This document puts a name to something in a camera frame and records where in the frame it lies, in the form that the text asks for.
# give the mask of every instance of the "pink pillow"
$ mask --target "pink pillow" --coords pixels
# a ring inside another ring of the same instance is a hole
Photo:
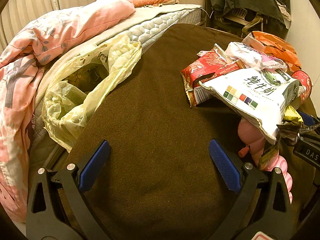
[[[145,6],[145,5],[153,5],[153,6],[159,6],[167,5],[167,4],[176,4],[179,3],[178,0],[133,0],[135,8]]]
[[[29,54],[45,65],[134,12],[132,0],[97,0],[49,12],[28,23],[12,39],[0,56],[0,68]]]

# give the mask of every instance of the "clutter pile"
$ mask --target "clutter pile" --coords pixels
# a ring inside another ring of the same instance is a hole
[[[294,48],[272,34],[254,31],[226,51],[215,44],[200,51],[194,63],[181,70],[185,92],[194,107],[216,97],[242,116],[238,135],[260,170],[281,169],[289,198],[292,177],[279,155],[281,138],[294,140],[303,127],[296,109],[310,96],[312,83]]]

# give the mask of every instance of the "blue gripper pad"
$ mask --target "blue gripper pad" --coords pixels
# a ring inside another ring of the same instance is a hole
[[[79,191],[84,193],[90,190],[97,179],[99,172],[110,155],[110,145],[108,141],[103,141],[97,148],[87,165],[79,176]]]
[[[238,194],[241,190],[241,174],[216,140],[210,141],[209,154],[228,189]]]
[[[306,126],[311,126],[316,124],[315,120],[311,115],[305,114],[304,112],[298,111],[298,113],[301,115],[303,122]]]

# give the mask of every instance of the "orange plastic bag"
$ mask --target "orange plastic bag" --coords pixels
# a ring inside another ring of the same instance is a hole
[[[301,64],[294,48],[275,35],[254,31],[249,33],[242,42],[267,55],[282,59],[289,66],[291,72],[301,69]]]

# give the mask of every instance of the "plastic bag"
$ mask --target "plastic bag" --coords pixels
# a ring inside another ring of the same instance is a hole
[[[268,56],[263,52],[255,50],[241,42],[230,42],[225,53],[228,56],[233,56],[241,59],[249,67],[256,70],[268,69],[283,69],[287,70],[287,65],[280,59]]]
[[[104,98],[131,74],[141,57],[141,51],[140,42],[130,44],[129,37],[122,34],[99,46],[87,46],[79,56],[62,65],[44,96],[42,118],[50,137],[70,152]],[[99,62],[109,75],[88,95],[68,83],[76,71]]]
[[[249,33],[242,41],[247,46],[283,60],[291,72],[301,69],[301,64],[294,48],[283,39],[264,32]]]

